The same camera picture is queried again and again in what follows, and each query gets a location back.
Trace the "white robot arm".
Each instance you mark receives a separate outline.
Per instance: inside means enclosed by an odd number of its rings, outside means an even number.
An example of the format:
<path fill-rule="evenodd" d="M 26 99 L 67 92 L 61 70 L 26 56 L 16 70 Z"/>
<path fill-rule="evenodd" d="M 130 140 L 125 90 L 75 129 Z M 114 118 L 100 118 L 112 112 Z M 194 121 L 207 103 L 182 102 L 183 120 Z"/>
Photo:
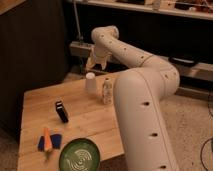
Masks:
<path fill-rule="evenodd" d="M 113 87 L 113 102 L 128 171 L 179 171 L 162 116 L 160 101 L 179 87 L 171 63 L 119 40 L 115 26 L 96 27 L 87 67 L 114 56 L 127 69 Z"/>

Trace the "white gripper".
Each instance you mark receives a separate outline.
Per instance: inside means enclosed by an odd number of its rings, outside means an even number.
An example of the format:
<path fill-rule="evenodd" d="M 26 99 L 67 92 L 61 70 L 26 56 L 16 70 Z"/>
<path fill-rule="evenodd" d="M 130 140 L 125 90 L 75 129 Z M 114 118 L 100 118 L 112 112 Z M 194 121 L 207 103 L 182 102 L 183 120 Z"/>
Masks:
<path fill-rule="evenodd" d="M 94 45 L 91 49 L 89 59 L 86 63 L 86 69 L 92 69 L 96 64 L 100 64 L 102 70 L 106 69 L 107 60 L 112 56 L 110 52 L 100 46 Z"/>

